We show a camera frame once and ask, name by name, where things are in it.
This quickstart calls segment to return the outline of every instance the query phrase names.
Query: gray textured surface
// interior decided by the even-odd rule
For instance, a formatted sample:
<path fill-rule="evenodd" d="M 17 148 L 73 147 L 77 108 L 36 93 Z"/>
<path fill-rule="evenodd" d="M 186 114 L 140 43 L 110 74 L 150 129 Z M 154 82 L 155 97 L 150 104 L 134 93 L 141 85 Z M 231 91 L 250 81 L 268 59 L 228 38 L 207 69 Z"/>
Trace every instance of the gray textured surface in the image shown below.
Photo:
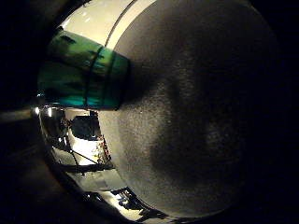
<path fill-rule="evenodd" d="M 160 0 L 115 50 L 131 79 L 121 109 L 100 116 L 123 180 L 171 216 L 229 207 L 250 153 L 275 151 L 278 48 L 266 22 L 244 1 Z"/>

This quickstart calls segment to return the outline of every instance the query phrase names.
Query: dark background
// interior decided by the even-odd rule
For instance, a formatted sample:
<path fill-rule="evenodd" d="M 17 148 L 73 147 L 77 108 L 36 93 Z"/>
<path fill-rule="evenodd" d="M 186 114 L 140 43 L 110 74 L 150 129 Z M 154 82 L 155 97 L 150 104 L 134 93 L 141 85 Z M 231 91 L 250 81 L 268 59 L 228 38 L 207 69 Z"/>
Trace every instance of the dark background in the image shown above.
<path fill-rule="evenodd" d="M 278 37 L 290 95 L 297 83 L 296 1 L 253 0 Z M 36 71 L 55 25 L 82 1 L 3 1 L 1 3 L 0 110 L 24 108 L 36 94 Z M 295 116 L 290 110 L 285 147 L 254 192 L 227 212 L 203 223 L 296 223 L 298 202 Z M 0 223 L 116 223 L 90 209 L 52 176 L 39 150 L 36 119 L 1 124 Z"/>

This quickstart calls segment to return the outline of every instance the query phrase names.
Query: cylindrical object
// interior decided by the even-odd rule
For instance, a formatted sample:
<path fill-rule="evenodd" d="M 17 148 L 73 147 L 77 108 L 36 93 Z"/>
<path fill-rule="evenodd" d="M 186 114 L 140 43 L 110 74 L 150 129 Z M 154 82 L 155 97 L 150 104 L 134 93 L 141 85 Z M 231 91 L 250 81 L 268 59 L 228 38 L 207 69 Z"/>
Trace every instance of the cylindrical object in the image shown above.
<path fill-rule="evenodd" d="M 59 29 L 38 77 L 45 105 L 117 109 L 128 60 L 80 35 Z"/>

